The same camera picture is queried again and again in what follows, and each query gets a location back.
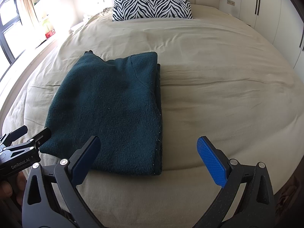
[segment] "black window frame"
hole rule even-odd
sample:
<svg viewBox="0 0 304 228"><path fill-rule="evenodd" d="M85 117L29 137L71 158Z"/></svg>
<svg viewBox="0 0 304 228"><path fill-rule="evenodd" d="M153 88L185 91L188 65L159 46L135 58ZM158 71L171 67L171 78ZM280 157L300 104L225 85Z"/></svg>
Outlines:
<svg viewBox="0 0 304 228"><path fill-rule="evenodd" d="M4 52L4 55L6 56L7 60L9 61L10 66L22 55L22 53L25 51L22 51L19 56L17 56L16 58L14 57L6 39L4 36L4 33L11 28L12 26L14 26L14 24L20 22L22 24L22 21L20 19L20 15L19 15L19 11L18 11L18 7L17 7L17 1L14 0L14 4L16 6L16 11L17 11L17 16L13 19L11 19L9 22L7 22L5 25L2 25L2 20L1 20L1 16L0 16L0 46Z"/></svg>

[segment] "folded garment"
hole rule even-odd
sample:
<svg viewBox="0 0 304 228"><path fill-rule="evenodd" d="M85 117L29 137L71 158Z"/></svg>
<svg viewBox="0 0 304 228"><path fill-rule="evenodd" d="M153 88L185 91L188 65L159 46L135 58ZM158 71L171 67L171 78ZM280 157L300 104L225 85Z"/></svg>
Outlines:
<svg viewBox="0 0 304 228"><path fill-rule="evenodd" d="M52 137L40 151L69 158L92 135L93 169L127 175L162 172L160 65L147 52L103 61L92 51L71 68L49 108Z"/></svg>

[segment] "beige curtain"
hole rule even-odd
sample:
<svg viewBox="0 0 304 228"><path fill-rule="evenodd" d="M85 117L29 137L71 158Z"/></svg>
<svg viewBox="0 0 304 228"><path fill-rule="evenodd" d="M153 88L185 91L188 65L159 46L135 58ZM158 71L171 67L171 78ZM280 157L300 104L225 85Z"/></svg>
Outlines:
<svg viewBox="0 0 304 228"><path fill-rule="evenodd" d="M37 47L46 37L35 14L32 0L17 0L17 7L27 41L29 45Z"/></svg>

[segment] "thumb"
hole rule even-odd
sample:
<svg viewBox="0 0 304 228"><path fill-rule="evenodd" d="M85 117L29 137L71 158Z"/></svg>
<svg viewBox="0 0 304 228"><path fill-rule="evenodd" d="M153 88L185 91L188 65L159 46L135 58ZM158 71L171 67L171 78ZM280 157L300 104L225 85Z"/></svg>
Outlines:
<svg viewBox="0 0 304 228"><path fill-rule="evenodd" d="M7 197L10 197L13 193L13 190L12 190L12 187L11 185L6 182L6 181L3 181L1 184L0 184L0 199L5 199Z"/></svg>

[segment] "wall socket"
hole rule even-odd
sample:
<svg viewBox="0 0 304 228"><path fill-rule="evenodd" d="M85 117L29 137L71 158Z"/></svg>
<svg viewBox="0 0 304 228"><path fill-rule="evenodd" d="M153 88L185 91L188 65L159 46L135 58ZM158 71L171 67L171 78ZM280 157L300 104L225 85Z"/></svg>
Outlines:
<svg viewBox="0 0 304 228"><path fill-rule="evenodd" d="M232 5L232 6L235 6L235 2L234 1L231 1L231 0L227 0L227 3Z"/></svg>

